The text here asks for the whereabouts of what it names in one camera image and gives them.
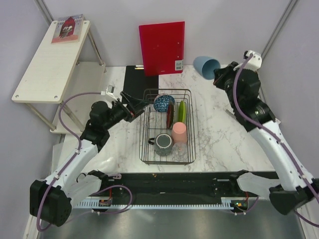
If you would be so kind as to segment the light blue plastic cup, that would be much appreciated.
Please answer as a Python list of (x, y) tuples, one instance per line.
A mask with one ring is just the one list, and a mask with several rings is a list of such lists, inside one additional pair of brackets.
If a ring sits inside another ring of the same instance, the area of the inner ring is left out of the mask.
[(195, 70), (205, 79), (213, 80), (215, 78), (214, 70), (220, 69), (218, 60), (208, 56), (198, 56), (193, 61)]

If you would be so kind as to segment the dark grey ceramic mug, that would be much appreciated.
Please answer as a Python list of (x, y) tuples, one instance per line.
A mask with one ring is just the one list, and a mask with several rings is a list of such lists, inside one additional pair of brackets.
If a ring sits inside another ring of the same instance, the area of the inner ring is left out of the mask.
[(154, 151), (159, 156), (168, 156), (172, 152), (173, 139), (167, 133), (161, 133), (156, 137), (149, 138), (148, 143), (154, 147)]

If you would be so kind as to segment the pink plastic cup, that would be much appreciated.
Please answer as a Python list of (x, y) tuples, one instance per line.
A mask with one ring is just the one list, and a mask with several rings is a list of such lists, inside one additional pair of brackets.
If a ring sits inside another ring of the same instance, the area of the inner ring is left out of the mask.
[(174, 143), (187, 143), (187, 128), (182, 122), (176, 122), (172, 127), (171, 137)]

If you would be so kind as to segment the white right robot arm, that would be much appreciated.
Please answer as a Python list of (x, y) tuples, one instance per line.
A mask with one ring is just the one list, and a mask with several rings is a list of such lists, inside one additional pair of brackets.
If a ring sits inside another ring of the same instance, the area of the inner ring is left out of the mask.
[(271, 202), (287, 215), (319, 195), (319, 180), (298, 160), (285, 140), (270, 108), (258, 98), (261, 86), (258, 74), (239, 69), (232, 62), (214, 70), (214, 86), (224, 90), (236, 120), (260, 145), (271, 162), (277, 179), (258, 176), (247, 170), (231, 175), (228, 190), (234, 196), (253, 193)]

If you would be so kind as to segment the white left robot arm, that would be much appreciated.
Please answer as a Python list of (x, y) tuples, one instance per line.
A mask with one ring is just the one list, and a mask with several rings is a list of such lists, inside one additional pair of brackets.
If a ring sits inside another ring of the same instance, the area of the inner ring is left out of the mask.
[(78, 181), (77, 178), (107, 143), (109, 129), (122, 120), (134, 121), (149, 105), (148, 101), (136, 99), (125, 92), (120, 93), (126, 101), (125, 105), (111, 93), (101, 91), (99, 94), (112, 105), (109, 107), (105, 101), (93, 103), (82, 134), (77, 135), (68, 129), (76, 137), (77, 147), (51, 175), (44, 180), (35, 180), (30, 186), (29, 211), (36, 217), (39, 232), (45, 231), (40, 225), (42, 221), (59, 227), (67, 222), (72, 208), (86, 197), (95, 194), (104, 196), (109, 192), (109, 183), (92, 172), (83, 180)]

